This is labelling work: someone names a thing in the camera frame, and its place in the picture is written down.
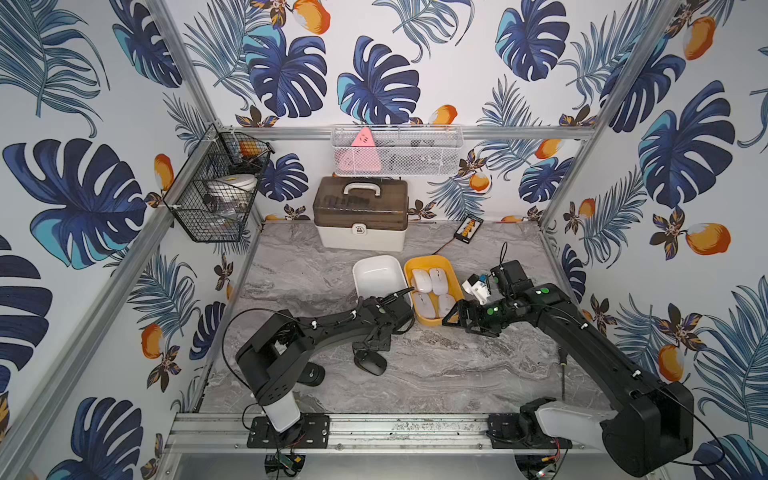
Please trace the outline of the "black mouse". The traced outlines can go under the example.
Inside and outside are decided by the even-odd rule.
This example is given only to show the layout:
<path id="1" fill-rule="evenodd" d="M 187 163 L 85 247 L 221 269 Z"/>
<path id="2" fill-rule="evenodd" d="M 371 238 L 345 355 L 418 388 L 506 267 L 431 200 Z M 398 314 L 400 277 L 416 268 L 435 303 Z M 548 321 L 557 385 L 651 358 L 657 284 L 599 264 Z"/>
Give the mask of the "black mouse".
<path id="1" fill-rule="evenodd" d="M 317 387 L 322 384 L 325 375 L 326 371 L 324 367 L 308 362 L 304 366 L 302 373 L 299 375 L 297 382 L 305 386 Z"/>
<path id="2" fill-rule="evenodd" d="M 388 366 L 387 360 L 381 354 L 371 350 L 356 350 L 353 361 L 359 369 L 374 376 L 383 375 Z"/>

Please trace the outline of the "white mouse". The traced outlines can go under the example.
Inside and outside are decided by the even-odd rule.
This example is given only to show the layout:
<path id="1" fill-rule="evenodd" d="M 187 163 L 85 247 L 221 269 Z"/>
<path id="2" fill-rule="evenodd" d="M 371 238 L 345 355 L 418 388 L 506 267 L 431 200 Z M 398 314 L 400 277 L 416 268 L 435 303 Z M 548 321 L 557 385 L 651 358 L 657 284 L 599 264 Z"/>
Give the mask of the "white mouse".
<path id="1" fill-rule="evenodd" d="M 442 268 L 431 268 L 429 270 L 432 284 L 432 292 L 437 296 L 447 295 L 450 291 L 447 273 Z"/>
<path id="2" fill-rule="evenodd" d="M 441 318 L 445 318 L 453 310 L 456 305 L 456 299 L 450 294 L 442 294 L 438 296 L 438 314 Z"/>
<path id="3" fill-rule="evenodd" d="M 433 290 L 431 275 L 427 270 L 413 269 L 411 271 L 411 284 L 419 293 L 430 293 Z"/>
<path id="4" fill-rule="evenodd" d="M 413 305 L 416 313 L 423 320 L 435 320 L 437 318 L 434 305 L 429 294 L 417 292 L 413 296 Z"/>

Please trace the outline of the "white storage tray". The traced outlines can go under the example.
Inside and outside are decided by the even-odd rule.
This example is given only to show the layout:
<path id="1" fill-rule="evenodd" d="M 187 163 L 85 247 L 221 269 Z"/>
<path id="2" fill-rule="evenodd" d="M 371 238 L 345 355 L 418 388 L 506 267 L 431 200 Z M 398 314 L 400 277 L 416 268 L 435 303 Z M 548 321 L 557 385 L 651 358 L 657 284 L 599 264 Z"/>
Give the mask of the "white storage tray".
<path id="1" fill-rule="evenodd" d="M 408 287 L 400 262 L 391 255 L 359 260 L 352 267 L 358 297 L 385 297 Z"/>

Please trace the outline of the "yellow storage tray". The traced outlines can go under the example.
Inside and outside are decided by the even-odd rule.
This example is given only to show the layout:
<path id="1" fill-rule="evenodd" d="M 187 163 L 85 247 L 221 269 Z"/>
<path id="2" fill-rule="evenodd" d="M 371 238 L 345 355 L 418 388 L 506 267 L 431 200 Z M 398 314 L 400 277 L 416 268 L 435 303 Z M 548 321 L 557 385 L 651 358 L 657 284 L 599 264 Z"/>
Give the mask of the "yellow storage tray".
<path id="1" fill-rule="evenodd" d="M 450 291 L 449 291 L 448 294 L 452 295 L 456 299 L 456 302 L 459 301 L 459 300 L 463 300 L 464 299 L 463 290 L 461 288 L 461 285 L 460 285 L 460 283 L 458 281 L 458 278 L 457 278 L 457 276 L 455 274 L 455 271 L 453 269 L 453 265 L 451 264 L 451 262 L 447 258 L 445 258 L 445 257 L 443 257 L 441 255 L 429 255 L 429 256 L 421 256 L 421 257 L 412 258 L 412 259 L 408 260 L 406 262 L 405 266 L 404 266 L 405 278 L 406 278 L 406 280 L 408 282 L 408 286 L 412 288 L 412 291 L 409 293 L 412 305 L 413 305 L 413 300 L 414 300 L 413 296 L 414 296 L 415 293 L 417 293 L 417 291 L 412 287 L 412 284 L 411 284 L 411 271 L 413 269 L 423 269 L 423 270 L 427 270 L 429 272 L 429 270 L 431 268 L 442 268 L 442 269 L 444 269 L 445 272 L 447 273 L 448 281 L 449 281 L 449 285 L 450 285 Z M 439 316 L 439 314 L 437 312 L 437 310 L 438 310 L 438 296 L 435 295 L 432 291 L 430 293 L 426 293 L 426 294 L 429 294 L 430 297 L 431 297 L 432 303 L 433 303 L 435 311 L 436 311 L 437 318 L 435 320 L 423 320 L 423 319 L 421 319 L 420 316 L 416 313 L 415 307 L 413 305 L 413 309 L 415 311 L 416 319 L 421 324 L 423 324 L 425 326 L 429 326 L 429 327 L 440 326 L 442 324 L 442 318 Z"/>

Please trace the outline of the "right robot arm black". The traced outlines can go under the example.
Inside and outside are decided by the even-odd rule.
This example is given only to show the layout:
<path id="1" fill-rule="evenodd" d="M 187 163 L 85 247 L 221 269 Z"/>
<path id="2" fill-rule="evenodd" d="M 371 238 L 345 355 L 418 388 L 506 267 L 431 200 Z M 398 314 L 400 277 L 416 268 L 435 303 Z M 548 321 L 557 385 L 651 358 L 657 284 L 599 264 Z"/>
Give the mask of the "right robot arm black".
<path id="1" fill-rule="evenodd" d="M 549 397 L 518 412 L 517 439 L 536 435 L 597 448 L 633 477 L 671 463 L 693 449 L 694 399 L 680 382 L 665 383 L 631 360 L 553 283 L 535 285 L 517 261 L 491 271 L 501 297 L 460 300 L 443 317 L 445 326 L 497 337 L 527 323 L 553 339 L 600 387 L 610 407 L 569 406 Z"/>

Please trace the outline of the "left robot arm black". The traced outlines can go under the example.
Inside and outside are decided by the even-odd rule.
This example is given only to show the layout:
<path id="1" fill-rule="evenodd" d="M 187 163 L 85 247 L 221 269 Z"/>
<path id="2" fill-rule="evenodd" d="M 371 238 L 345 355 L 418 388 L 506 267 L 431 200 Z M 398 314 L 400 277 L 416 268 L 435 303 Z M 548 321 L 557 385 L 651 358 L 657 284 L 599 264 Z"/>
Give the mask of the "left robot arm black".
<path id="1" fill-rule="evenodd" d="M 235 355 L 246 385 L 279 434 L 302 421 L 293 389 L 297 384 L 318 386 L 325 377 L 312 357 L 327 348 L 350 344 L 354 364 L 381 376 L 388 363 L 382 356 L 392 338 L 406 333 L 415 321 L 405 288 L 384 297 L 360 297 L 340 313 L 322 317 L 296 317 L 274 311 Z"/>

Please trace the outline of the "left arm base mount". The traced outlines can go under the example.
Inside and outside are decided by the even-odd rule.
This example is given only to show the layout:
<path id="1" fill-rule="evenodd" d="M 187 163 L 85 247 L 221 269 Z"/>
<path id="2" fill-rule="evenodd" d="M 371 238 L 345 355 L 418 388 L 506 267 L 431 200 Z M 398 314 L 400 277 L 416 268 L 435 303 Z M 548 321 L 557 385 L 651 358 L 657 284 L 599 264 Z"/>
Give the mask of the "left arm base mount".
<path id="1" fill-rule="evenodd" d="M 302 414 L 299 421 L 278 433 L 266 416 L 255 417 L 249 429 L 249 449 L 326 449 L 329 442 L 329 415 Z"/>

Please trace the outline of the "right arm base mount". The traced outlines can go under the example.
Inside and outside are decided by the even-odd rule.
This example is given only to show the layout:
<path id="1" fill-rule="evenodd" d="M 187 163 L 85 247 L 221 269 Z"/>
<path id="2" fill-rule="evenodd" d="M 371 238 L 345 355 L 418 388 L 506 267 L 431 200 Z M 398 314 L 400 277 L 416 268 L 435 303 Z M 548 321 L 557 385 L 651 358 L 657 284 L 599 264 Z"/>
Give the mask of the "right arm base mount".
<path id="1" fill-rule="evenodd" d="M 542 397 L 520 407 L 517 413 L 494 413 L 487 419 L 486 436 L 493 449 L 555 449 L 573 447 L 571 440 L 547 435 L 539 425 L 536 412 L 553 403 L 554 397 Z"/>

